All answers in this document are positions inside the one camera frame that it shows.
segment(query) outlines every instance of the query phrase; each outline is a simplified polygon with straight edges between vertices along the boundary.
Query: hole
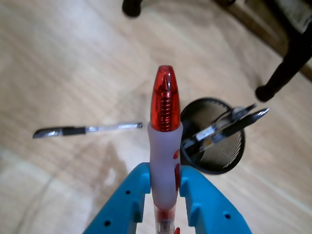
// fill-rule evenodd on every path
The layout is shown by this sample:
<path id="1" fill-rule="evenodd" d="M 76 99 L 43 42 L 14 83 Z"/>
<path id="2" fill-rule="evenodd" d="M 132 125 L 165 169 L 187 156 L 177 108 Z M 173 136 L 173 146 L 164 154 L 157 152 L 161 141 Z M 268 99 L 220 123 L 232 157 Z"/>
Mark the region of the hole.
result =
<path id="1" fill-rule="evenodd" d="M 229 212 L 225 211 L 225 212 L 223 212 L 223 214 L 224 214 L 224 217 L 225 217 L 226 219 L 230 219 L 230 218 L 231 218 L 231 215 L 230 215 Z"/>
<path id="2" fill-rule="evenodd" d="M 108 227 L 109 225 L 111 225 L 111 221 L 106 220 L 106 221 L 104 222 L 104 226 L 105 226 L 105 227 Z"/>

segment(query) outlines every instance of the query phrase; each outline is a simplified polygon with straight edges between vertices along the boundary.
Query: transparent red pen tip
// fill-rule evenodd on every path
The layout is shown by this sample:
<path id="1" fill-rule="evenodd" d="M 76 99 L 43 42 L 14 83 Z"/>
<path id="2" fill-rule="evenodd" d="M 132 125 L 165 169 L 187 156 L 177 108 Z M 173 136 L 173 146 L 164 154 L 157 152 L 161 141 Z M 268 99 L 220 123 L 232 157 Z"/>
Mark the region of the transparent red pen tip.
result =
<path id="1" fill-rule="evenodd" d="M 180 126 L 180 98 L 172 66 L 158 68 L 151 106 L 152 128 L 171 132 Z"/>

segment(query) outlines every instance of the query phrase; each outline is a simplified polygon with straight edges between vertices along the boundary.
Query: blue plastic holder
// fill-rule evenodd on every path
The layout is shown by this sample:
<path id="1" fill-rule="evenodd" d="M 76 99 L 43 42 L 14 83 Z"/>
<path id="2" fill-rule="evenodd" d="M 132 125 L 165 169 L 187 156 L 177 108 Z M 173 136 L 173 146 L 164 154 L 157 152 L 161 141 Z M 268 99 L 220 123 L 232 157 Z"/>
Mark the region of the blue plastic holder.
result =
<path id="1" fill-rule="evenodd" d="M 151 192 L 149 163 L 137 165 L 100 210 L 84 234 L 135 234 Z M 196 234 L 250 234 L 234 205 L 200 172 L 181 166 L 180 196 Z"/>

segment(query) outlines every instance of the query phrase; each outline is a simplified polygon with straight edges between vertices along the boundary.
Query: chair leg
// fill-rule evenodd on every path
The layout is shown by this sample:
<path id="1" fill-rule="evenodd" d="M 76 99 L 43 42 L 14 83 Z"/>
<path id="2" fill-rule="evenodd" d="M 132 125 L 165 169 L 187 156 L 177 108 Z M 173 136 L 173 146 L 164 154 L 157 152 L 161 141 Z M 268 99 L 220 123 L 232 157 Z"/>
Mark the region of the chair leg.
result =
<path id="1" fill-rule="evenodd" d="M 266 102 L 283 88 L 312 57 L 312 24 L 298 38 L 290 42 L 283 62 L 278 66 L 268 83 L 256 89 L 255 95 Z"/>
<path id="2" fill-rule="evenodd" d="M 138 17 L 141 13 L 142 0 L 123 0 L 122 11 L 129 17 Z"/>

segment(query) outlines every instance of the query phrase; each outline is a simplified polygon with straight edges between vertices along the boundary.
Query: black mesh pencil holder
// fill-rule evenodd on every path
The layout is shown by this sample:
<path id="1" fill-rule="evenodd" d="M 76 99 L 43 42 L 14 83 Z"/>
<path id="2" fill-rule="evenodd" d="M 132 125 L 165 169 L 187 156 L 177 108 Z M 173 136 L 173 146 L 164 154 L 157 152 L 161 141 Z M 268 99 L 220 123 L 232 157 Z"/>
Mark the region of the black mesh pencil holder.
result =
<path id="1" fill-rule="evenodd" d="M 210 97 L 191 102 L 181 113 L 181 122 L 183 123 L 182 141 L 207 128 L 214 120 L 231 109 L 228 104 Z M 207 174 L 226 173 L 238 164 L 242 158 L 244 148 L 244 130 L 220 141 L 203 152 L 199 152 L 199 146 L 185 149 L 181 144 L 181 165 L 193 166 Z"/>

